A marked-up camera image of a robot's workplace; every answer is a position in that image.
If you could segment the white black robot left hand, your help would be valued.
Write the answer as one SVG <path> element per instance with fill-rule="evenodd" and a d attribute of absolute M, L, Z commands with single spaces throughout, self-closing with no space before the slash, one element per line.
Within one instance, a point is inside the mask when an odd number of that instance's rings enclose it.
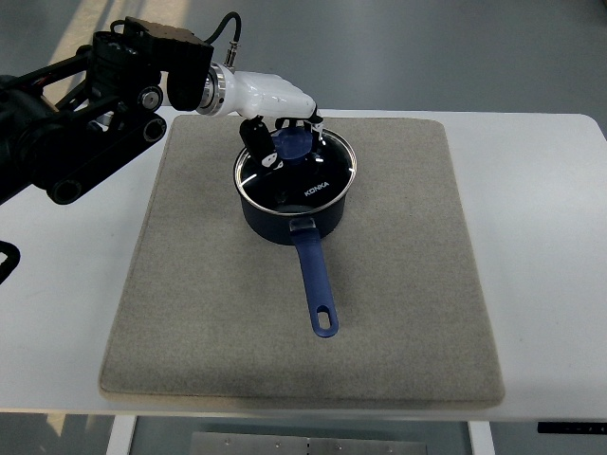
<path fill-rule="evenodd" d="M 317 103 L 300 88 L 278 75 L 232 71 L 224 64 L 211 64 L 196 112 L 241 116 L 240 135 L 249 155 L 269 170 L 282 166 L 285 153 L 275 145 L 264 118 L 302 120 L 313 131 L 322 131 Z"/>

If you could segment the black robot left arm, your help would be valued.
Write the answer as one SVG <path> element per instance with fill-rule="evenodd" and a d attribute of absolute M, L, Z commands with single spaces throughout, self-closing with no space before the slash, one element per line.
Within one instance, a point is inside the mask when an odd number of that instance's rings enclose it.
<path fill-rule="evenodd" d="M 68 205 L 159 142 L 174 109 L 199 107 L 213 43 L 229 22 L 231 45 L 242 31 L 231 11 L 201 40 L 180 27 L 127 17 L 98 31 L 69 59 L 1 78 L 1 200 L 29 186 Z"/>

